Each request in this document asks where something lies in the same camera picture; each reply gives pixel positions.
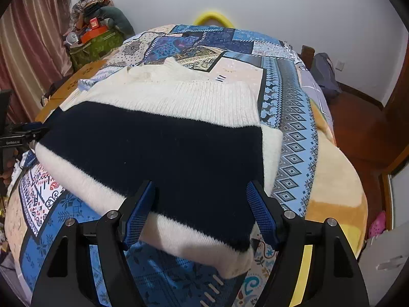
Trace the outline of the white wall socket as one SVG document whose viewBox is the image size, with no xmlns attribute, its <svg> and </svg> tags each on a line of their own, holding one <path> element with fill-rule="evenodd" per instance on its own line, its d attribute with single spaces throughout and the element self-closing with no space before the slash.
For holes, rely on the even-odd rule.
<svg viewBox="0 0 409 307">
<path fill-rule="evenodd" d="M 345 63 L 343 61 L 338 60 L 336 62 L 336 70 L 342 71 L 344 67 L 345 67 Z"/>
</svg>

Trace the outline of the cream and navy striped sweater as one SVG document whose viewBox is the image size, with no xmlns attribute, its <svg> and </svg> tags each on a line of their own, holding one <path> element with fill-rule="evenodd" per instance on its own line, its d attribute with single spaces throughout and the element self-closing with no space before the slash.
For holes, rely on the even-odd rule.
<svg viewBox="0 0 409 307">
<path fill-rule="evenodd" d="M 141 240 L 235 278 L 254 259 L 247 184 L 271 192 L 283 141 L 261 120 L 261 76 L 250 67 L 219 82 L 174 58 L 125 67 L 50 118 L 35 154 L 100 214 L 152 181 L 159 196 Z"/>
</svg>

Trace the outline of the orange red box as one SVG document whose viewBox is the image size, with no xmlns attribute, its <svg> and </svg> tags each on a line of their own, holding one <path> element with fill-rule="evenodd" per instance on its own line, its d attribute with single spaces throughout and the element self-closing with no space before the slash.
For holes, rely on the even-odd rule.
<svg viewBox="0 0 409 307">
<path fill-rule="evenodd" d="M 106 25 L 100 23 L 97 17 L 91 18 L 89 21 L 89 26 L 86 28 L 85 32 L 81 35 L 81 42 L 83 44 L 88 41 L 102 35 L 107 32 L 109 28 Z"/>
</svg>

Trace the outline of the pink striped curtain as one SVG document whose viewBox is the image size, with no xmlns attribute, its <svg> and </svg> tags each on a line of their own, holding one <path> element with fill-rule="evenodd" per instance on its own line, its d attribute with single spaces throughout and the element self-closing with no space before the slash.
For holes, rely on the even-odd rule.
<svg viewBox="0 0 409 307">
<path fill-rule="evenodd" d="M 71 0 L 12 0 L 1 16 L 1 89 L 12 90 L 8 118 L 34 120 L 49 87 L 71 75 L 62 36 Z"/>
</svg>

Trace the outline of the yellow curved foam tube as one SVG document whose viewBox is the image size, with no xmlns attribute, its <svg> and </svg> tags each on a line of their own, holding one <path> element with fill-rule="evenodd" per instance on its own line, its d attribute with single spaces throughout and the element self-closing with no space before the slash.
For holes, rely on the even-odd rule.
<svg viewBox="0 0 409 307">
<path fill-rule="evenodd" d="M 194 21 L 196 26 L 204 26 L 209 24 L 218 24 L 225 28 L 234 28 L 232 22 L 226 18 L 223 14 L 215 11 L 207 11 L 200 14 Z"/>
</svg>

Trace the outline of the grey backpack on floor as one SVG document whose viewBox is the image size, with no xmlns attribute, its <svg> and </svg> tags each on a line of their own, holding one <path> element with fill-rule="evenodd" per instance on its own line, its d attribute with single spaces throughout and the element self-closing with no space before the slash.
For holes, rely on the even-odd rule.
<svg viewBox="0 0 409 307">
<path fill-rule="evenodd" d="M 336 81 L 333 64 L 326 53 L 315 54 L 310 73 L 328 101 L 336 98 L 342 93 L 342 90 Z"/>
</svg>

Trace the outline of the wooden lap desk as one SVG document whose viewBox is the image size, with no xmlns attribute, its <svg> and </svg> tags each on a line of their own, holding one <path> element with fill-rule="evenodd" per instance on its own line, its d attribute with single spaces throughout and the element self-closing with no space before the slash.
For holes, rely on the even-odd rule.
<svg viewBox="0 0 409 307">
<path fill-rule="evenodd" d="M 97 60 L 86 64 L 76 73 L 74 73 L 49 99 L 47 104 L 40 110 L 35 117 L 35 122 L 44 122 L 46 118 L 54 111 L 71 93 L 77 88 L 80 79 L 90 79 L 105 64 L 107 60 Z"/>
</svg>

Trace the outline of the green fabric storage bag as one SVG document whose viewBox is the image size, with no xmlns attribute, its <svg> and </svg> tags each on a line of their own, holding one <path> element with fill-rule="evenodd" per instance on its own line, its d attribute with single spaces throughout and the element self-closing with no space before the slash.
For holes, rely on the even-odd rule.
<svg viewBox="0 0 409 307">
<path fill-rule="evenodd" d="M 111 29 L 97 37 L 92 38 L 87 43 L 77 47 L 69 48 L 69 55 L 74 71 L 79 70 L 88 63 L 102 59 L 113 49 L 123 44 L 124 38 L 120 32 Z"/>
</svg>

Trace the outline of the blue patchwork bed cover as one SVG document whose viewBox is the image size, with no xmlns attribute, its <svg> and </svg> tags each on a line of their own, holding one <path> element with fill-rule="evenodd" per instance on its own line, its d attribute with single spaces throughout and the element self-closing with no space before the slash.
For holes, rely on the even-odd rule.
<svg viewBox="0 0 409 307">
<path fill-rule="evenodd" d="M 130 40 L 114 73 L 25 149 L 7 235 L 31 306 L 234 306 L 262 243 L 278 259 L 257 306 L 288 306 L 332 141 L 286 45 L 257 32 L 174 27 Z"/>
</svg>

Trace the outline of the yellow fleece blanket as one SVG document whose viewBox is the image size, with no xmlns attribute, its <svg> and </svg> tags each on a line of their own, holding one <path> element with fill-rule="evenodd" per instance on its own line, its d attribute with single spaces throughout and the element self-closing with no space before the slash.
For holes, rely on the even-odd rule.
<svg viewBox="0 0 409 307">
<path fill-rule="evenodd" d="M 361 180 L 336 145 L 333 133 L 314 101 L 310 101 L 318 136 L 315 176 L 306 219 L 335 218 L 358 256 L 364 245 L 368 206 Z"/>
</svg>

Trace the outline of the pile of colourful clothes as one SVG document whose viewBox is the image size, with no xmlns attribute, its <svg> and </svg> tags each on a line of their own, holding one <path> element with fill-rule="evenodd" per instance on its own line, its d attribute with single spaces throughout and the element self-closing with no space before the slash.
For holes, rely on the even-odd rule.
<svg viewBox="0 0 409 307">
<path fill-rule="evenodd" d="M 104 6 L 114 6 L 114 2 L 112 0 L 80 0 L 76 2 L 71 7 L 69 25 L 76 28 L 81 17 L 90 16 Z"/>
</svg>

